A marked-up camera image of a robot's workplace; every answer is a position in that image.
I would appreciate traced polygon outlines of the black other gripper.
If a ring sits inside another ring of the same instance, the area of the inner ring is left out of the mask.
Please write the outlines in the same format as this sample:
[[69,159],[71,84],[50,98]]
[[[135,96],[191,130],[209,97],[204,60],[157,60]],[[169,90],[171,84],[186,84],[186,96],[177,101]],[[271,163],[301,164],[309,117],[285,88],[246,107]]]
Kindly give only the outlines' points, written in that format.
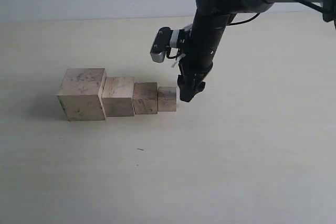
[[189,25],[179,30],[179,55],[184,55],[178,63],[180,74],[177,78],[181,101],[190,102],[205,89],[204,79],[213,67],[213,59],[225,28],[223,24],[192,31],[192,25]]

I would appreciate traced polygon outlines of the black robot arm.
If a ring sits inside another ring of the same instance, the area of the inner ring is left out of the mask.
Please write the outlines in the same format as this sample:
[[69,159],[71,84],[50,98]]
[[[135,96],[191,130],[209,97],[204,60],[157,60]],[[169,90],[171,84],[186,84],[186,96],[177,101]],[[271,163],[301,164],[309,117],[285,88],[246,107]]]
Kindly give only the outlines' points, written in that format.
[[187,29],[183,58],[178,66],[180,99],[190,102],[205,88],[204,79],[213,67],[213,59],[225,28],[240,13],[261,14],[275,3],[296,2],[322,14],[325,22],[335,21],[335,0],[196,0],[193,23]]

